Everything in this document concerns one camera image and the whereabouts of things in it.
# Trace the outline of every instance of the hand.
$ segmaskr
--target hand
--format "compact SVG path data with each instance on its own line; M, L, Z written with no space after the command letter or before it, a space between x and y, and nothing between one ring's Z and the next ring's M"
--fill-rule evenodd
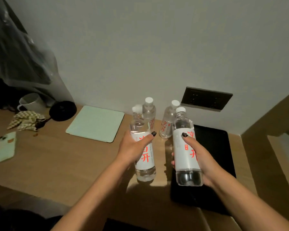
M196 139L188 136L186 133L182 133L182 138L197 154L198 164L203 172L203 183L212 187L216 176L223 171L222 167L220 167L208 150L198 143Z
M130 130L127 130L120 142L117 159L126 164L128 167L131 163L135 162L142 155L144 148L154 139L156 132L145 136L140 141L135 141L131 137Z

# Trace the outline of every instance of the mint green phone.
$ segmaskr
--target mint green phone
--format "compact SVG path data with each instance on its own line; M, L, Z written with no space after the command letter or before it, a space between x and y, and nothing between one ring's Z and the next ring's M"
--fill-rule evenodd
M0 162L12 158L15 154L16 132L0 137Z

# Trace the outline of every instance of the checkered cloth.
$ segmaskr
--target checkered cloth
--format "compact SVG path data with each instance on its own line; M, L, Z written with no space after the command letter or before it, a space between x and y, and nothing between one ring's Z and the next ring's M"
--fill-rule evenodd
M20 111L16 115L13 116L13 120L8 125L8 130L14 128L16 126L18 131L30 130L30 131L38 131L35 125L38 122L45 121L46 118L44 115L36 113L34 111Z

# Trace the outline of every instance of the mint green square pad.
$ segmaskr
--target mint green square pad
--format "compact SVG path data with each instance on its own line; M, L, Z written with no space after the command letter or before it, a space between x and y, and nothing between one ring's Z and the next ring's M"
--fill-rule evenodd
M123 112L84 106L66 129L66 133L111 143L123 117Z

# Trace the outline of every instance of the black power socket panel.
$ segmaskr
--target black power socket panel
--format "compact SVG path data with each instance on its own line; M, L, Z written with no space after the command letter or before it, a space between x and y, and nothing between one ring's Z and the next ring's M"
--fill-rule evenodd
M233 94L186 87L181 104L193 108L221 111Z

